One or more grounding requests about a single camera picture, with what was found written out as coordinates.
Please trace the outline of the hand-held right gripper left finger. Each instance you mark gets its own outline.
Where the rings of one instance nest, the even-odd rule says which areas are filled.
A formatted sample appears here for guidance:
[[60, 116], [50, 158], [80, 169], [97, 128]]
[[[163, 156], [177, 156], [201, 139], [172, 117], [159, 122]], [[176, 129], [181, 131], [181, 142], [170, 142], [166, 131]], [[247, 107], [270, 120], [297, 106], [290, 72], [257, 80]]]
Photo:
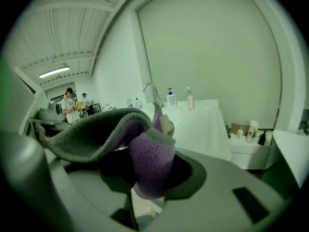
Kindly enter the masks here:
[[119, 204], [104, 198], [97, 208], [76, 188], [60, 160], [33, 138], [0, 133], [0, 165], [19, 198], [54, 232], [131, 232], [120, 223], [126, 215]]

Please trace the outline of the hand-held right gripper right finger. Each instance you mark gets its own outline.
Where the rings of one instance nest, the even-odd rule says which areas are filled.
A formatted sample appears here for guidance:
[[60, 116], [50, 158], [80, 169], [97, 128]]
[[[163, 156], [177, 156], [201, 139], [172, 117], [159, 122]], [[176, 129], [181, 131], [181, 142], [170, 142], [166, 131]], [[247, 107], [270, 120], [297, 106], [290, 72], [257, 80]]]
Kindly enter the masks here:
[[264, 232], [287, 205], [231, 162], [182, 148], [146, 162], [144, 194], [165, 200], [149, 232]]

